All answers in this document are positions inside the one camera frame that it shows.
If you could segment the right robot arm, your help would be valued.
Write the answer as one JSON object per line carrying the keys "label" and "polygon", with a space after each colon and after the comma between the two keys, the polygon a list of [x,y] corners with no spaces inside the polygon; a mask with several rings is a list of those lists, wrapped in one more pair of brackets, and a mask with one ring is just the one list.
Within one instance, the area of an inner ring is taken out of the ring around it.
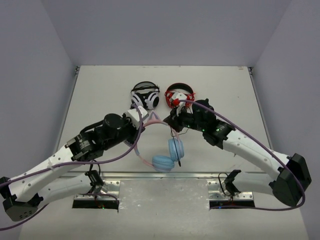
{"label": "right robot arm", "polygon": [[306,201],[305,191],[312,182],[303,156],[276,152],[259,142],[226,117],[214,111],[208,99],[190,101],[174,99],[164,122],[176,132],[183,128],[199,131],[211,146],[230,152],[255,165],[267,177],[247,177],[235,169],[226,174],[221,189],[230,197],[249,188],[253,192],[273,195],[288,210],[301,207]]}

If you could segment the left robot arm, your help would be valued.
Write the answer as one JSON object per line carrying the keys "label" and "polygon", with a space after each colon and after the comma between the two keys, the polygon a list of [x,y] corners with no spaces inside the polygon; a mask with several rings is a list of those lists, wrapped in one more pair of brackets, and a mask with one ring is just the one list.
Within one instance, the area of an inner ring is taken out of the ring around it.
{"label": "left robot arm", "polygon": [[97,170],[90,169],[71,179],[56,179],[81,165],[95,161],[108,149],[122,143],[136,142],[148,112],[131,109],[123,115],[107,114],[103,120],[88,125],[56,153],[16,177],[0,179],[0,194],[5,213],[14,222],[27,219],[38,208],[70,195],[98,193],[104,182]]}

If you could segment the pink blue cat-ear headphones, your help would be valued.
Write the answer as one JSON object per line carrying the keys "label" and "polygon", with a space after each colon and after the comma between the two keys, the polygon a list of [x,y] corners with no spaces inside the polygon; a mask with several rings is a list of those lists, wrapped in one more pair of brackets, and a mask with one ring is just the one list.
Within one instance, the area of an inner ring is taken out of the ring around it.
{"label": "pink blue cat-ear headphones", "polygon": [[143,124],[144,127],[150,125],[164,125],[170,128],[170,138],[167,141],[167,154],[161,152],[160,154],[154,154],[151,161],[145,159],[136,145],[134,153],[136,156],[147,166],[153,168],[160,173],[169,173],[176,164],[181,166],[181,160],[185,156],[184,144],[179,134],[173,130],[167,123],[165,123],[158,114],[152,110]]}

